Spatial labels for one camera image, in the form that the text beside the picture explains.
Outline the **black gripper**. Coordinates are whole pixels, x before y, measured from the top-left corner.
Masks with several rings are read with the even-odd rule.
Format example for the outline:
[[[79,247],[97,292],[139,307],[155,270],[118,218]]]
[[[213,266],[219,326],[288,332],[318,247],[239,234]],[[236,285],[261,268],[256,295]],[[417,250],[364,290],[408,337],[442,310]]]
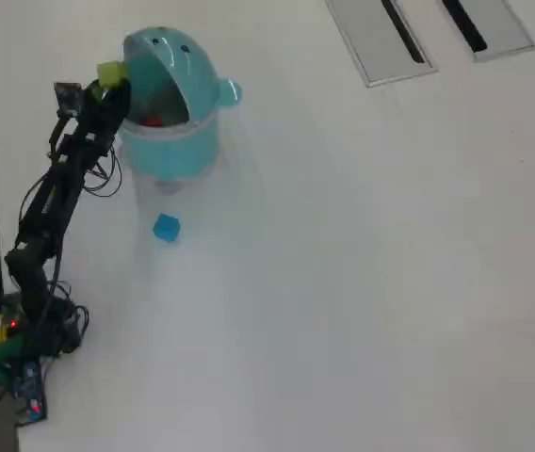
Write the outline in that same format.
[[[107,91],[107,102],[101,102],[104,89],[93,80],[84,90],[87,105],[79,116],[73,132],[73,140],[91,146],[96,153],[108,153],[122,121],[127,117],[131,104],[131,84],[120,84]]]

